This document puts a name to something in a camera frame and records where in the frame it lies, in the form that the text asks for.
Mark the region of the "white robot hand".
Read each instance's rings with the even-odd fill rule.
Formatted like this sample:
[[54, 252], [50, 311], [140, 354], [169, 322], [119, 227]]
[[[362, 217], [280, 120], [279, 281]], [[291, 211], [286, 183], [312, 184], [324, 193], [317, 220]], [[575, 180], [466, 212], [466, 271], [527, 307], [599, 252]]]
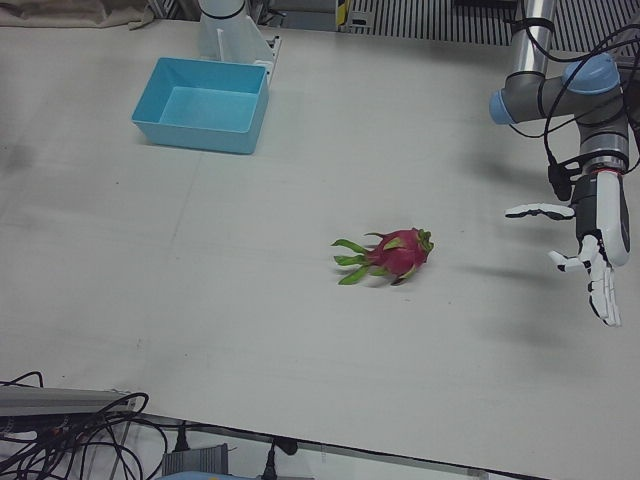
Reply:
[[578, 253], [566, 256], [548, 253], [561, 272], [583, 269], [589, 280], [587, 292], [594, 314], [607, 326], [622, 323], [615, 294], [615, 269], [630, 256], [629, 215], [623, 176], [601, 169], [582, 176], [567, 206], [548, 203], [518, 205], [505, 211], [507, 218], [546, 216], [555, 221], [575, 222]]

